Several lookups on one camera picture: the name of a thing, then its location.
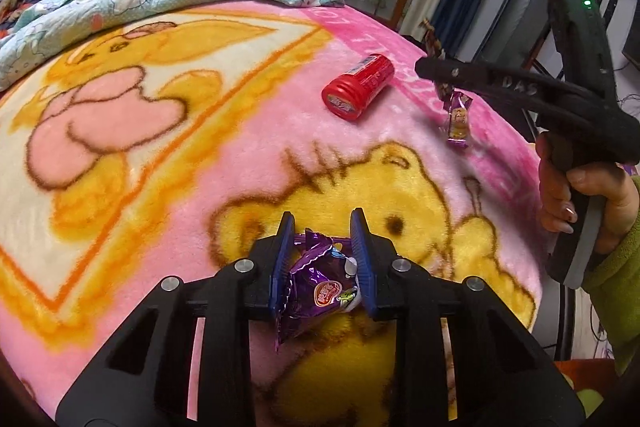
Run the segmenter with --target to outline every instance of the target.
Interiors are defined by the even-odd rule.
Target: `green sleeve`
[[[634,182],[640,191],[640,178]],[[620,374],[640,345],[640,213],[620,245],[585,274],[582,288],[607,331]]]

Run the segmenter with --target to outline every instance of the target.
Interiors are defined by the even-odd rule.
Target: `silver screw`
[[[474,292],[484,290],[484,281],[479,277],[469,277],[469,279],[466,280],[466,285]]]
[[[407,272],[411,268],[411,263],[406,259],[396,259],[391,263],[391,266],[397,272]]]
[[[241,259],[234,264],[236,271],[240,273],[251,272],[254,269],[254,262],[251,259]]]
[[[171,277],[165,277],[160,283],[160,287],[166,292],[172,292],[178,286],[180,286],[180,279],[174,277],[173,275]]]

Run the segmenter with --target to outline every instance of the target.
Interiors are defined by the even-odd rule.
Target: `fingernail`
[[[566,220],[569,221],[569,223],[578,221],[578,214],[575,213],[574,204],[569,201],[562,204],[562,214],[566,216]]]
[[[582,169],[573,169],[566,174],[566,178],[572,185],[582,183],[585,176],[586,172]]]
[[[562,221],[561,224],[558,224],[558,228],[560,229],[560,232],[574,233],[574,227],[572,227],[571,225],[569,225],[569,223],[566,223],[564,221]]]

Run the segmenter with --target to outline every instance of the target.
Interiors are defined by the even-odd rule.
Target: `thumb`
[[[626,172],[608,162],[596,162],[572,169],[566,174],[571,186],[586,196],[602,195],[614,203],[628,197]]]

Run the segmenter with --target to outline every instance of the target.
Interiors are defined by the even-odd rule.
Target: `hand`
[[[631,230],[638,217],[640,196],[631,177],[613,163],[590,163],[567,172],[566,176],[550,161],[551,150],[543,133],[536,141],[540,156],[540,222],[550,232],[573,233],[569,223],[578,219],[571,203],[571,185],[587,196],[607,198],[602,226],[594,247],[596,253],[611,253]]]

